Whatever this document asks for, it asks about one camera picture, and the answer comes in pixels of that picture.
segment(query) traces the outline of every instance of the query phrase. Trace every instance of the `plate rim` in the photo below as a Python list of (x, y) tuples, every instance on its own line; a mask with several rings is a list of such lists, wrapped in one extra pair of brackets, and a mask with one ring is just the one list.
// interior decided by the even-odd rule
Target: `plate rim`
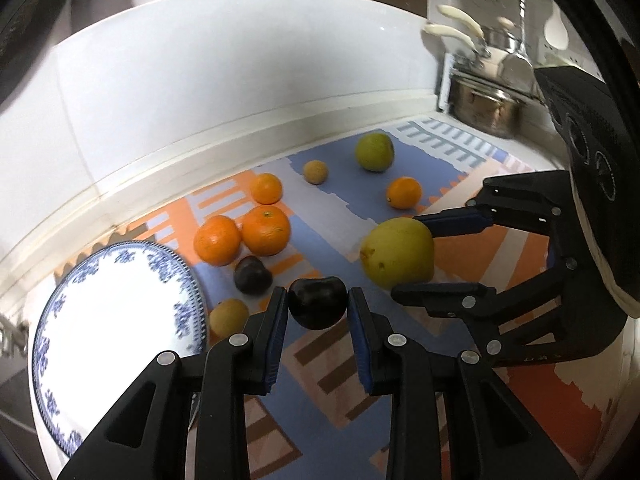
[(56, 443), (58, 448), (60, 448), (60, 450), (68, 458), (71, 458), (71, 456), (75, 453), (76, 450), (75, 449), (72, 450), (71, 444), (60, 437), (60, 426), (58, 426), (58, 431), (54, 429), (53, 420), (49, 415), (49, 412), (44, 407), (45, 401), (44, 401), (41, 387), (40, 387), (40, 380), (37, 378), (37, 363), (36, 363), (37, 354), (35, 349), (38, 347), (37, 343), (42, 337), (42, 332), (44, 330), (44, 321), (48, 319), (50, 315), (50, 311), (52, 310), (53, 300), (54, 298), (57, 297), (57, 294), (59, 293), (59, 291), (68, 285), (68, 282), (73, 278), (74, 271), (76, 269), (81, 268), (88, 261), (92, 259), (94, 260), (101, 259), (102, 257), (104, 257), (103, 253), (111, 253), (115, 248), (121, 247), (121, 246), (135, 246), (137, 248), (142, 246), (143, 250), (151, 248), (159, 252), (167, 253), (169, 254), (169, 256), (172, 257), (175, 263), (180, 267), (181, 273), (183, 273), (188, 277), (188, 288), (189, 288), (190, 300), (192, 303), (195, 303), (196, 310), (197, 310), (198, 319), (196, 320), (196, 322), (200, 327), (201, 337), (200, 337), (200, 341), (198, 341), (198, 347), (196, 348), (196, 351), (194, 352), (194, 354), (202, 353), (206, 349), (206, 345), (208, 341), (206, 298), (202, 293), (202, 288), (200, 286), (200, 283), (198, 282), (196, 274), (193, 272), (193, 269), (191, 269), (191, 267), (186, 263), (185, 259), (180, 254), (178, 254), (177, 251), (174, 251), (171, 247), (168, 247), (166, 245), (159, 244), (157, 242), (153, 242), (150, 240), (125, 240), (123, 242), (117, 242), (117, 243), (105, 246), (100, 250), (96, 251), (95, 253), (91, 254), (87, 258), (85, 258), (79, 264), (77, 264), (73, 269), (71, 269), (66, 274), (66, 276), (64, 276), (64, 278), (62, 278), (60, 283), (56, 285), (56, 288), (53, 290), (49, 299), (47, 300), (47, 303), (45, 304), (45, 307), (42, 313), (40, 314), (40, 318), (38, 319), (35, 335), (33, 337), (33, 347), (31, 349), (30, 380), (33, 385), (33, 393), (36, 400), (36, 405), (38, 407), (38, 411), (40, 412), (40, 417), (42, 418), (42, 421), (44, 422), (44, 425), (47, 428), (47, 432), (49, 433), (49, 436), (53, 439), (53, 441)]

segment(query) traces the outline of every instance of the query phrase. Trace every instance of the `plate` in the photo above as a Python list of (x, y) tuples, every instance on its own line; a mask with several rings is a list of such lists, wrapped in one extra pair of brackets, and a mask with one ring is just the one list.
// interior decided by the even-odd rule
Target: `plate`
[(53, 292), (34, 338), (31, 380), (53, 440), (71, 457), (151, 359), (206, 341), (203, 296), (177, 253), (133, 241), (92, 254)]

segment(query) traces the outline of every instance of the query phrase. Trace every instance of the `orange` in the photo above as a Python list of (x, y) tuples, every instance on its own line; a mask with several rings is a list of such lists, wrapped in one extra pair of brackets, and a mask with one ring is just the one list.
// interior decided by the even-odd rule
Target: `orange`
[(275, 204), (282, 198), (282, 183), (271, 173), (261, 173), (251, 182), (251, 196), (258, 204)]
[(386, 188), (386, 201), (396, 209), (411, 209), (418, 205), (422, 196), (420, 182), (410, 176), (396, 178)]
[(256, 256), (273, 256), (289, 243), (291, 224), (274, 205), (259, 205), (242, 220), (242, 241)]
[(227, 216), (213, 216), (196, 231), (193, 249), (203, 262), (222, 267), (236, 259), (241, 243), (236, 222)]

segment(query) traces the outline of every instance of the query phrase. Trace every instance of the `baseboard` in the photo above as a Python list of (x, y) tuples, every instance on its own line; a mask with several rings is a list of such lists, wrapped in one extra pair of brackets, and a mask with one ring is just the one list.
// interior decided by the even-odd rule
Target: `baseboard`
[(262, 162), (368, 126), (435, 110), (433, 91), (385, 91), (270, 110), (158, 150), (95, 183), (53, 212), (0, 262), (0, 312), (20, 321), (26, 293), (120, 225)]

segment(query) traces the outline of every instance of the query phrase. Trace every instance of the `dark purple fruit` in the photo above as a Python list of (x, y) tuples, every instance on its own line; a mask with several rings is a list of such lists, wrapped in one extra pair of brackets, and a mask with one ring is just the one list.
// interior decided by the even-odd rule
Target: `dark purple fruit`
[(324, 330), (336, 324), (349, 303), (347, 287), (340, 278), (302, 278), (289, 287), (289, 311), (309, 330)]
[(234, 270), (234, 283), (243, 294), (260, 296), (273, 283), (273, 274), (256, 256), (246, 256)]

